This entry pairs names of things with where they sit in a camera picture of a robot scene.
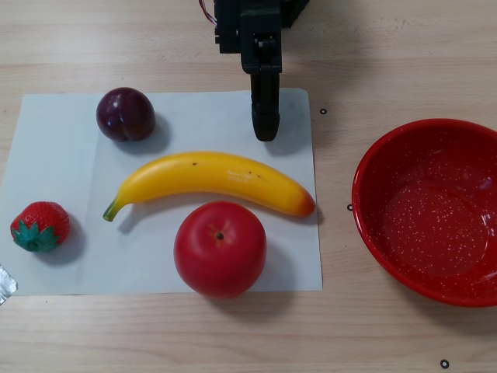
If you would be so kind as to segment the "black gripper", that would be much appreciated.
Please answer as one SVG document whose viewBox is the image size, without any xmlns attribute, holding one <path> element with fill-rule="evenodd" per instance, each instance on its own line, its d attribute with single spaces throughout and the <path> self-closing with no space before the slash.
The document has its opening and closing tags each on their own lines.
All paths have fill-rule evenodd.
<svg viewBox="0 0 497 373">
<path fill-rule="evenodd" d="M 252 124 L 260 141 L 275 139 L 279 124 L 281 54 L 281 5 L 279 1 L 216 1 L 215 41 L 222 54 L 239 54 L 242 69 L 250 74 Z M 262 73 L 264 112 L 262 123 Z"/>
</svg>

